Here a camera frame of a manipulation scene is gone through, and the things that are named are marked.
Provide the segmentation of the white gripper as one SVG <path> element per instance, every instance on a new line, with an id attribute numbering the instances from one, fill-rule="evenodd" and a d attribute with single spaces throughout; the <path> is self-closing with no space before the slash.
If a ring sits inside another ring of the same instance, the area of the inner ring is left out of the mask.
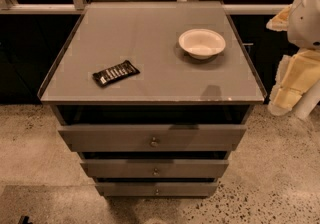
<path id="1" fill-rule="evenodd" d="M 266 28 L 287 31 L 288 41 L 301 48 L 293 56 L 283 56 L 269 96 L 269 112 L 282 116 L 320 80 L 320 0 L 294 0 L 271 18 Z"/>

